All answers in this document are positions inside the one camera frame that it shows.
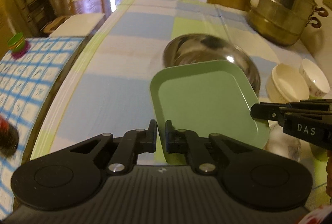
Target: pot handle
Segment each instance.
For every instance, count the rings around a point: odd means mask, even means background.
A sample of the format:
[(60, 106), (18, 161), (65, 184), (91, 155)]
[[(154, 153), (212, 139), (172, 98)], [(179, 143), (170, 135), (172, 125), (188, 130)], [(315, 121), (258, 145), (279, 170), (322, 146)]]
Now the pot handle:
[(323, 7), (315, 7), (315, 12), (318, 13), (318, 15), (320, 15), (321, 17), (325, 18), (329, 15), (329, 13), (327, 12), (327, 10)]
[(308, 23), (310, 23), (311, 26), (314, 27), (314, 28), (320, 28), (320, 27), (322, 27), (321, 22), (320, 22), (319, 19), (317, 19), (316, 17), (310, 17)]

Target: plaid tablecloth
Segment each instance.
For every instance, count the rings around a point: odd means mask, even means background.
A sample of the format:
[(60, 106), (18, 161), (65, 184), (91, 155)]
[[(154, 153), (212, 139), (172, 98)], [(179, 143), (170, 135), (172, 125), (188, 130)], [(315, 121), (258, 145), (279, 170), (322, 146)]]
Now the plaid tablecloth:
[[(46, 116), (32, 159), (99, 133), (123, 136), (146, 128), (154, 118), (149, 83), (163, 68), (162, 54), (173, 38), (207, 33), (233, 42), (255, 62), (261, 76), (260, 101), (268, 102), (265, 84), (272, 68), (286, 63), (299, 68), (313, 60), (298, 41), (289, 48), (262, 38), (245, 21), (245, 12), (192, 0), (124, 0), (87, 44), (66, 77)], [(164, 163), (157, 154), (142, 154), (141, 164)], [(315, 188), (326, 184), (326, 163), (315, 161), (303, 143), (303, 163)]]
[(0, 157), (0, 217), (12, 211), (10, 179), (24, 158), (36, 122), (60, 72), (83, 38), (31, 38), (30, 50), (14, 60), (8, 52), (0, 62), (0, 114), (19, 132), (19, 145), (10, 158)]

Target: ribbed gray surface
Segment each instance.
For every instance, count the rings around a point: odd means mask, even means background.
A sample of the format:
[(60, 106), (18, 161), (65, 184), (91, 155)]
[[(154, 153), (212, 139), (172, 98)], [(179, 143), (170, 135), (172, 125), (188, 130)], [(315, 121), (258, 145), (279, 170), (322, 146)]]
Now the ribbed gray surface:
[(84, 204), (57, 212), (21, 206), (4, 223), (294, 224), (306, 213), (304, 208), (278, 213), (249, 209), (232, 200), (215, 178), (194, 174), (189, 166), (135, 166), (130, 174), (108, 178)]

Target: stainless steel basin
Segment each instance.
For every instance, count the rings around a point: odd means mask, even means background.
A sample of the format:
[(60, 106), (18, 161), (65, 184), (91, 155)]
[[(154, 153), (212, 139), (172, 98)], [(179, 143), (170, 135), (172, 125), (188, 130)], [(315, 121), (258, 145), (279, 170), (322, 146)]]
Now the stainless steel basin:
[(164, 66), (178, 66), (212, 60), (228, 60), (247, 76), (256, 95), (261, 79), (258, 69), (245, 52), (229, 42), (207, 34), (187, 34), (173, 39), (164, 50)]

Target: plastic tray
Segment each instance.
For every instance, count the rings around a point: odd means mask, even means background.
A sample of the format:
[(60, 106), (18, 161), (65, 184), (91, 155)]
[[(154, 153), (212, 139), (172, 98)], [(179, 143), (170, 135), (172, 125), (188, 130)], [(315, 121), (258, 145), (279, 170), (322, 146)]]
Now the plastic tray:
[(175, 129), (190, 129), (200, 137), (221, 133), (258, 148), (268, 140), (268, 121), (250, 116), (250, 107), (258, 103), (255, 92), (243, 71), (228, 61), (165, 68), (153, 77), (150, 91), (164, 156), (170, 164), (180, 164), (183, 158), (166, 152), (167, 120), (172, 120)]

